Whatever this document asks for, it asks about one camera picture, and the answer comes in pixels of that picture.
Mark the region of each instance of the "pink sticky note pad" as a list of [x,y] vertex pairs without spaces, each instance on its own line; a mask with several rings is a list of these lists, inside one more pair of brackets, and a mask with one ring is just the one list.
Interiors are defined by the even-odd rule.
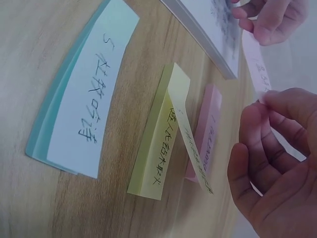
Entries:
[[[194,140],[200,153],[206,173],[209,173],[212,150],[218,131],[222,95],[216,86],[208,84],[205,88]],[[186,179],[198,182],[193,165],[188,161]]]
[[263,61],[259,42],[253,33],[246,30],[242,33],[242,47],[258,99],[263,103],[263,95],[271,90],[271,83]]

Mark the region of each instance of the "wooden table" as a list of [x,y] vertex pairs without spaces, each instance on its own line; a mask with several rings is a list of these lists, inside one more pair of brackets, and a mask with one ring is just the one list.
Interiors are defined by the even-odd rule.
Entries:
[[[224,80],[159,0],[127,0],[140,16],[124,55],[106,126],[98,180],[28,158],[25,146],[46,92],[101,0],[0,2],[0,237],[227,238],[235,220],[226,178],[242,108],[252,88]],[[204,86],[223,94],[210,196],[184,181],[188,156],[178,133],[161,201],[126,193],[163,66],[192,79],[187,112],[195,129]]]

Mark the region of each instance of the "sticky note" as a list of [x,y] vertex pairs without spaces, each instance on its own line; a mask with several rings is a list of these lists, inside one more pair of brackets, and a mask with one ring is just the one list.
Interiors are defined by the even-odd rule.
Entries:
[[160,200],[178,123],[167,86],[172,65],[165,67],[144,130],[127,192]]
[[97,178],[114,87],[138,20],[122,0],[101,3],[53,80],[34,123],[27,155]]
[[260,44],[253,33],[243,30],[242,47],[250,71],[252,83],[259,101],[263,102],[263,95],[271,90],[271,83],[263,61]]
[[[195,143],[202,159],[205,172],[210,171],[212,151],[218,132],[222,95],[215,85],[205,88],[200,115],[195,131]],[[185,178],[198,182],[192,162],[188,161]]]
[[177,64],[166,65],[156,92],[127,192],[160,200],[178,128],[201,187],[212,193],[186,114],[190,79]]
[[179,129],[183,137],[190,161],[193,165],[193,169],[197,175],[198,182],[203,190],[207,191],[208,193],[213,193],[207,180],[204,165],[202,163],[203,160],[200,158],[186,114],[185,104],[189,86],[190,78],[177,64],[174,64],[167,90],[175,109]]

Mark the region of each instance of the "blue sticky note pad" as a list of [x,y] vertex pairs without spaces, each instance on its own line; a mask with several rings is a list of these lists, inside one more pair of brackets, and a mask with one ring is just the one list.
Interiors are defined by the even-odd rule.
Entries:
[[115,83],[138,21],[122,0],[99,6],[52,82],[29,137],[28,156],[97,178]]

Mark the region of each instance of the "yellow sticky note pad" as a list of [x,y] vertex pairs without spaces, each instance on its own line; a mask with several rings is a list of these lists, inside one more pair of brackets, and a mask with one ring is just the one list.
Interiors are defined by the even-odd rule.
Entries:
[[161,199],[178,127],[200,186],[212,193],[186,114],[190,79],[177,64],[164,68],[127,192]]
[[203,190],[206,190],[208,193],[213,193],[211,186],[207,181],[204,166],[202,160],[200,159],[186,113],[185,104],[189,91],[189,85],[190,78],[177,64],[174,64],[173,72],[167,90],[175,109],[179,129],[182,134],[189,158],[193,164],[193,168],[197,175],[199,184]]
[[167,92],[173,66],[166,66],[145,127],[127,192],[161,199],[172,148],[178,131]]

